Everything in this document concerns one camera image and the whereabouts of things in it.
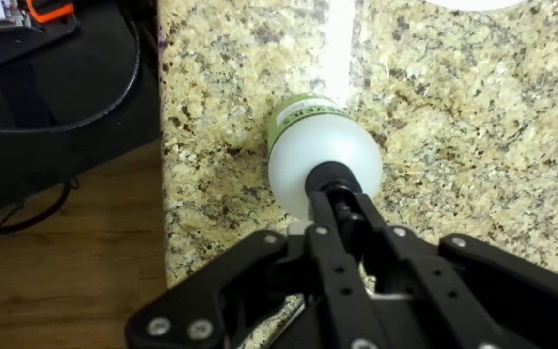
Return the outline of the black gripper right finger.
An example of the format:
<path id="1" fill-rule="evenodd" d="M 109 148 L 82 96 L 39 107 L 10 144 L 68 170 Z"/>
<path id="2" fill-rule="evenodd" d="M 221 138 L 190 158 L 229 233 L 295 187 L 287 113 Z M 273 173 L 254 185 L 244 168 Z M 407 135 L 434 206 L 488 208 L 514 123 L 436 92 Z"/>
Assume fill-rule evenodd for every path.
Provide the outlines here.
<path id="1" fill-rule="evenodd" d="M 343 241 L 428 349 L 558 349 L 558 274 L 469 235 L 430 245 L 343 199 Z"/>

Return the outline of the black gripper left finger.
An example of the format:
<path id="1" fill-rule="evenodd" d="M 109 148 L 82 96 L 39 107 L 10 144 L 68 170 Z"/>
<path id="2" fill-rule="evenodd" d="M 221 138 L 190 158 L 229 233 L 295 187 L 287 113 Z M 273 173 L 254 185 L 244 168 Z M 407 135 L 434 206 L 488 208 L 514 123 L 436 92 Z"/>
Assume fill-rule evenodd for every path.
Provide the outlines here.
<path id="1" fill-rule="evenodd" d="M 384 344 L 359 265 L 384 228 L 372 201 L 333 187 L 310 197 L 314 222 L 256 232 L 126 325 L 126 349 L 238 349 L 300 296 L 304 309 L 269 349 L 376 349 Z"/>

